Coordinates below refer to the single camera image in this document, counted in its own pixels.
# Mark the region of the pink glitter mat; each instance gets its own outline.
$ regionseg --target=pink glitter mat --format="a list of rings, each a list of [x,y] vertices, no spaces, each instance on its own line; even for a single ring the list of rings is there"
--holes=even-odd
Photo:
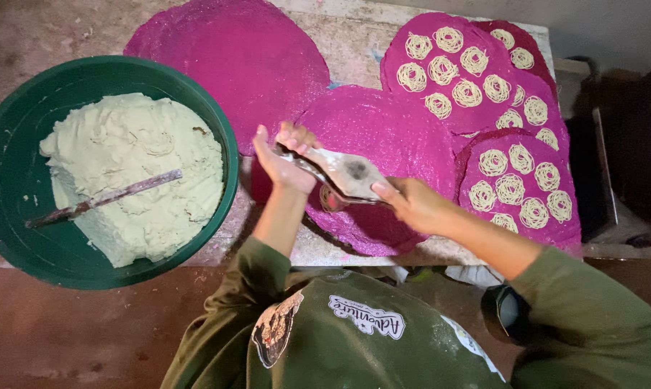
[[[217,100],[239,152],[264,124],[276,131],[327,92],[330,74],[314,42],[262,0],[191,0],[157,13],[124,55],[153,59],[193,78]]]

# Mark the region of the hand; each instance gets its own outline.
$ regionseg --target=hand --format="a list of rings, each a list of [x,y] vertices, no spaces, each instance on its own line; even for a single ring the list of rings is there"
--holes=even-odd
[[[309,147],[321,148],[321,142],[316,136],[309,132],[303,125],[294,126],[291,122],[280,123],[276,141],[280,141],[288,149],[304,155]],[[309,173],[299,169],[294,164],[280,158],[272,152],[267,144],[268,130],[260,125],[253,137],[253,146],[256,148],[256,155],[259,162],[270,179],[273,181],[274,189],[296,190],[308,195],[316,185],[316,179]]]
[[[424,234],[448,236],[453,218],[464,212],[418,179],[388,177],[388,182],[374,183],[371,190],[392,206],[399,220]]]

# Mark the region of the magenta cloth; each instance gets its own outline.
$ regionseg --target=magenta cloth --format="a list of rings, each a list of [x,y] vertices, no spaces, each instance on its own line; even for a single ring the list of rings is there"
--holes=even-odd
[[[547,196],[551,192],[546,192],[539,189],[536,183],[536,179],[534,178],[534,170],[532,170],[530,173],[522,174],[513,169],[510,163],[508,150],[513,144],[519,143],[525,146],[530,154],[532,154],[534,157],[535,167],[537,167],[537,165],[541,164],[542,162],[551,162],[556,166],[561,176],[561,182],[558,186],[558,189],[568,193],[573,203],[571,220],[563,222],[563,224],[558,223],[558,221],[553,216],[551,216],[551,212],[549,211],[549,221],[547,222],[546,226],[544,228],[535,229],[525,227],[520,222],[520,206],[504,204],[496,199],[494,208],[492,208],[489,212],[481,212],[472,208],[471,202],[469,201],[468,192],[474,184],[484,180],[489,183],[495,190],[495,181],[508,173],[515,174],[522,179],[522,182],[525,186],[525,199],[528,197],[537,197],[538,199],[542,200],[546,206]],[[479,156],[489,149],[500,150],[508,158],[508,168],[504,174],[501,174],[500,176],[487,177],[479,171]],[[556,153],[545,143],[537,140],[535,137],[525,135],[508,135],[505,137],[488,139],[473,145],[467,161],[467,170],[465,172],[464,179],[462,180],[462,184],[460,185],[459,205],[485,220],[491,220],[491,218],[494,216],[494,213],[507,213],[513,217],[513,220],[518,226],[518,233],[520,233],[522,236],[528,237],[529,239],[535,240],[536,242],[552,244],[562,249],[568,249],[568,251],[572,251],[570,247],[574,243],[580,242],[580,221],[578,217],[575,188],[573,187],[572,177],[566,168],[565,162],[561,160],[561,157],[558,155],[558,153]]]
[[[472,24],[489,33],[491,33],[493,30],[496,30],[497,28],[510,32],[513,35],[513,38],[515,38],[515,46],[513,46],[513,48],[509,51],[515,50],[516,47],[522,47],[523,49],[529,51],[529,53],[534,56],[534,66],[529,69],[525,69],[525,71],[528,71],[529,73],[540,77],[546,84],[548,84],[549,88],[551,88],[552,97],[555,100],[558,100],[558,93],[556,92],[556,81],[549,72],[549,66],[546,65],[546,61],[544,60],[544,56],[539,50],[537,42],[529,34],[529,32],[522,30],[515,24],[506,22],[504,20],[492,20],[490,22],[472,22]]]
[[[459,186],[464,178],[464,173],[467,171],[467,161],[471,155],[472,147],[478,143],[484,142],[485,140],[505,137],[507,135],[529,134],[524,129],[513,127],[484,129],[481,134],[472,138],[453,135],[451,141],[453,145],[453,154],[455,155],[455,193],[453,194],[453,202],[455,204],[459,204]]]
[[[299,122],[326,149],[363,155],[385,176],[424,179],[444,196],[452,196],[455,177],[449,135],[405,100],[376,89],[340,86],[316,100]],[[351,205],[328,213],[321,208],[318,187],[306,212],[323,230],[363,254],[402,254],[426,238],[382,206]]]
[[[463,35],[464,43],[457,53],[448,53],[439,49],[436,45],[433,33],[445,26],[459,30]],[[409,32],[416,35],[425,35],[431,40],[433,49],[424,59],[413,59],[407,56],[405,42]],[[479,77],[466,71],[459,62],[462,52],[471,46],[476,46],[482,52],[486,50],[486,56],[489,57],[489,63]],[[459,77],[454,77],[448,85],[439,85],[428,76],[428,63],[439,55],[445,55],[459,70]],[[425,70],[426,88],[421,92],[408,92],[398,83],[399,67],[409,62],[414,62]],[[426,13],[412,18],[402,26],[395,38],[390,42],[390,47],[381,61],[381,84],[384,91],[389,91],[420,105],[426,111],[426,116],[442,122],[454,134],[466,134],[484,128],[495,127],[496,119],[510,108],[516,91],[515,70],[503,43],[496,40],[488,32],[472,26],[463,17],[452,17],[444,13]],[[492,74],[498,75],[513,86],[506,101],[495,103],[486,97],[482,85],[486,76]],[[476,107],[463,108],[453,100],[453,87],[463,78],[476,84],[482,92],[482,102]],[[425,108],[424,97],[435,92],[443,93],[451,101],[452,112],[446,119],[439,120]]]
[[[549,86],[538,76],[530,74],[527,71],[516,69],[516,79],[518,84],[525,90],[525,100],[529,96],[536,96],[546,103],[547,106],[547,121],[546,123],[535,126],[528,123],[525,117],[525,103],[523,102],[514,110],[520,113],[522,117],[522,128],[529,134],[536,136],[542,128],[550,129],[556,136],[558,141],[558,154],[563,161],[569,161],[570,151],[570,135],[568,135],[568,128],[561,118],[561,110],[558,107],[558,101],[551,95]]]
[[[225,112],[239,152],[252,155],[256,127],[275,132],[327,92],[330,74],[314,42],[263,0],[191,0],[157,13],[124,55],[190,76]]]

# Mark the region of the printed logo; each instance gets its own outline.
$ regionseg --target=printed logo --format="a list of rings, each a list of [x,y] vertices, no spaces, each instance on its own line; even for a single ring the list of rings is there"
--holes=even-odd
[[[251,340],[256,345],[259,359],[266,369],[272,367],[287,348],[292,323],[303,300],[304,296],[300,290],[282,303],[271,305],[263,311],[253,327]]]
[[[382,335],[388,335],[398,340],[405,331],[405,320],[395,312],[386,312],[382,309],[373,309],[368,305],[348,300],[344,297],[330,295],[328,304],[333,313],[339,318],[348,316],[355,323],[356,328],[365,334],[373,335],[373,329]]]
[[[495,367],[494,362],[491,362],[489,356],[486,355],[486,352],[484,352],[484,350],[477,344],[477,342],[474,341],[472,336],[467,333],[464,328],[460,327],[460,325],[453,319],[447,318],[443,315],[441,315],[441,318],[443,318],[443,320],[445,320],[446,323],[450,324],[453,330],[455,330],[455,336],[458,337],[459,342],[464,346],[464,348],[468,349],[472,354],[484,358],[484,361],[486,361],[486,365],[489,367],[489,370],[491,370],[491,372],[498,373],[498,376],[503,380],[503,382],[505,382],[503,375]]]

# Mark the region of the dough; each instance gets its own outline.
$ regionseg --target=dough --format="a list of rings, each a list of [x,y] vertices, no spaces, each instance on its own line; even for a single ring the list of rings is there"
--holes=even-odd
[[[76,218],[114,267],[174,254],[208,223],[223,195],[220,144],[197,114],[168,98],[106,96],[71,111],[40,142],[40,154],[50,157],[58,208],[182,170],[182,179]]]

